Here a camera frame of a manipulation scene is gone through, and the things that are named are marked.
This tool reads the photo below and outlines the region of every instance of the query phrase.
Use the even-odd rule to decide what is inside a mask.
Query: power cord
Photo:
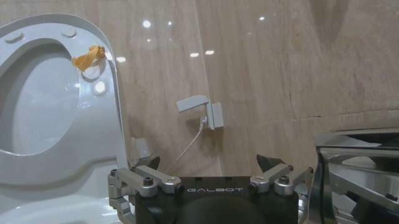
[[[180,160],[180,158],[183,157],[183,155],[187,153],[188,149],[191,148],[195,140],[199,138],[201,131],[204,130],[204,124],[207,123],[207,117],[201,117],[199,119],[199,132],[196,134],[196,136],[193,137],[191,143],[188,144],[188,146],[185,147],[185,149],[183,150],[181,154],[179,155],[179,157],[176,158],[175,162],[172,163],[172,166],[167,169],[167,172],[169,172],[169,170],[175,167],[175,165],[177,164],[177,161]]]

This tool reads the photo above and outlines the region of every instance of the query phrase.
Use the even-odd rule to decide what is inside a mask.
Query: bathroom wall
[[[316,162],[319,132],[394,126],[399,116],[399,2],[196,0],[225,175],[255,155]]]
[[[179,175],[220,175],[208,132],[181,161],[173,163],[196,135],[203,114],[201,109],[179,114],[175,103],[191,95],[208,95],[195,1],[0,1],[0,25],[47,13],[81,16],[108,36],[115,56],[125,60],[119,63],[119,71],[131,135],[148,139],[149,147],[161,156],[161,170]]]

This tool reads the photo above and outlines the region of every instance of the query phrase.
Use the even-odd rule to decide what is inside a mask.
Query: toilet lid
[[[89,46],[107,57],[81,72],[71,58]],[[103,32],[64,14],[0,28],[0,184],[43,185],[89,164],[127,167],[116,63]]]

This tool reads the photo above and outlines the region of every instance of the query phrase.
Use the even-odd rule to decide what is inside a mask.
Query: marble wall tile
[[[255,155],[307,167],[313,135],[398,116],[394,0],[196,0],[209,93],[224,109],[223,173]]]

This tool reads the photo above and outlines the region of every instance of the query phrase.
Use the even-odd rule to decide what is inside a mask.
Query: white wall-mounted holder
[[[221,104],[220,103],[211,103],[211,100],[203,96],[196,95],[188,97],[176,102],[179,112],[187,111],[197,106],[204,105],[207,108],[207,124],[208,128],[215,130],[215,128],[223,127],[223,113],[221,113]]]

